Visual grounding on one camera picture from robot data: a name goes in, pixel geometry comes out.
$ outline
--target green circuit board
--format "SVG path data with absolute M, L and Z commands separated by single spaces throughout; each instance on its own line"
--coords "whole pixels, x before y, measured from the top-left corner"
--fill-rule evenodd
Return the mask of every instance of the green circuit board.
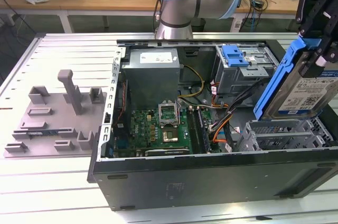
M 204 109 L 202 110 L 202 116 L 204 125 L 207 128 L 212 122 L 210 112 Z M 162 119 L 173 118 L 172 111 L 162 109 Z M 161 128 L 159 124 L 158 110 L 133 110 L 130 128 L 132 138 L 129 141 L 129 149 L 182 147 L 188 149 L 192 154 L 185 109 L 180 109 L 179 119 L 180 123 L 177 128 L 170 128 L 168 131 L 167 127 Z
M 171 114 L 165 113 L 165 110 L 163 110 L 163 119 L 172 119 Z M 129 148 L 183 147 L 191 150 L 185 110 L 182 110 L 181 114 L 180 124 L 177 128 L 172 128 L 172 130 L 177 130 L 177 141 L 164 142 L 164 129 L 159 125 L 158 110 L 134 110 L 131 123 L 132 140 L 129 142 Z

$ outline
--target motherboard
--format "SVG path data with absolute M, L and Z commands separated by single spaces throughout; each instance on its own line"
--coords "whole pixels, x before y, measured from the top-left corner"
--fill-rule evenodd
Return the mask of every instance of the motherboard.
M 204 108 L 133 110 L 129 136 L 116 140 L 115 154 L 142 157 L 206 153 L 210 148 L 206 134 L 210 124 L 210 111 Z

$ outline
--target floor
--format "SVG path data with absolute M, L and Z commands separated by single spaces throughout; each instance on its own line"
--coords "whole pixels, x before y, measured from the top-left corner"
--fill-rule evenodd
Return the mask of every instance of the floor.
M 70 17 L 75 32 L 152 32 L 152 17 L 150 16 L 109 16 L 108 19 L 110 27 L 105 29 L 101 16 Z M 38 33 L 63 33 L 58 16 L 27 15 L 25 20 Z M 231 22 L 232 19 L 207 20 L 204 31 L 227 32 L 230 30 Z M 0 27 L 0 84 L 35 36 L 24 23 L 21 23 L 21 19 L 17 18 L 14 27 L 6 25 Z M 256 32 L 286 32 L 288 23 L 289 20 L 261 19 Z M 243 27 L 242 32 L 250 32 L 249 21 L 247 25 Z M 293 26 L 290 31 L 296 32 L 297 26 Z

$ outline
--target blue drive bracket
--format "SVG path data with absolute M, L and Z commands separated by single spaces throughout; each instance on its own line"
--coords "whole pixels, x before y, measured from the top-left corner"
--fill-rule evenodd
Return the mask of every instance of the blue drive bracket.
M 274 73 L 269 84 L 265 88 L 263 94 L 259 98 L 255 108 L 253 109 L 253 113 L 255 113 L 255 117 L 257 120 L 261 119 L 264 109 L 267 107 L 269 101 L 274 97 L 275 91 L 280 87 L 282 82 L 284 82 L 287 74 L 290 73 L 294 68 L 294 58 L 296 54 L 303 49 L 315 49 L 319 46 L 320 43 L 321 39 L 303 39 L 300 36 L 297 40 L 291 43 L 276 72 Z
M 248 67 L 249 63 L 244 59 L 243 52 L 236 45 L 223 45 L 223 57 L 228 61 L 229 67 Z

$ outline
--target workbench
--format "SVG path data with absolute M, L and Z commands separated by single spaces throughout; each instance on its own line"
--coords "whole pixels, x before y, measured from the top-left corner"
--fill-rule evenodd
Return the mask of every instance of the workbench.
M 289 33 L 194 34 L 199 40 L 278 40 L 284 49 L 296 37 Z M 46 85 L 49 93 L 64 92 L 57 74 L 60 69 L 71 69 L 80 91 L 91 86 L 107 91 L 112 69 L 109 51 L 116 40 L 153 38 L 152 33 L 48 34 L 35 38 L 0 86 L 0 156 L 4 145 L 13 140 L 12 131 L 30 102 L 27 93 L 33 85 Z M 89 156 L 0 157 L 0 223 L 246 223 L 256 221 L 256 216 L 272 218 L 264 224 L 338 220 L 338 176 L 302 199 L 112 212 L 98 185 L 87 183 L 89 161 Z
M 32 5 L 25 0 L 7 0 L 19 14 L 57 15 L 65 33 L 73 33 L 69 15 L 101 15 L 104 27 L 108 27 L 107 16 L 153 16 L 156 0 L 49 0 L 46 3 Z M 268 0 L 269 6 L 261 18 L 294 19 L 298 1 Z M 233 15 L 231 32 L 239 32 L 242 20 L 249 12 L 249 0 L 242 0 L 241 6 Z M 0 15 L 9 25 L 14 25 L 13 11 L 0 0 Z

